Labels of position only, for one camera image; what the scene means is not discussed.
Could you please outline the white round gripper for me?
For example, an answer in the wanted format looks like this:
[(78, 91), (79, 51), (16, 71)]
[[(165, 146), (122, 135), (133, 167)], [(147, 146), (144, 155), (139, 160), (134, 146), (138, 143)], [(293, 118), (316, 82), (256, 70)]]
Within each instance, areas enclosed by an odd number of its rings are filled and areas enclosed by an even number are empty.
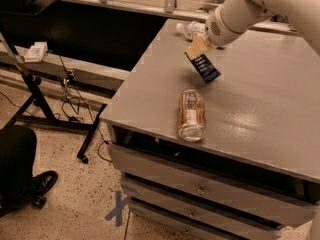
[(197, 34), (185, 51), (190, 60), (204, 55), (212, 48), (212, 44), (223, 47), (243, 34), (240, 10), (227, 6), (215, 9), (207, 18), (205, 26), (207, 34)]

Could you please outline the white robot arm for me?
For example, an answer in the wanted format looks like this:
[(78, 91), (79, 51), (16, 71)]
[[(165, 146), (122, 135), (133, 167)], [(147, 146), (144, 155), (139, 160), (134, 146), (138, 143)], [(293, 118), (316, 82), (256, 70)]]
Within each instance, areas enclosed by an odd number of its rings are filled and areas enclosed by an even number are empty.
[(320, 54), (320, 0), (225, 0), (205, 22), (186, 50), (190, 60), (205, 54), (210, 46), (232, 43), (256, 23), (279, 14)]

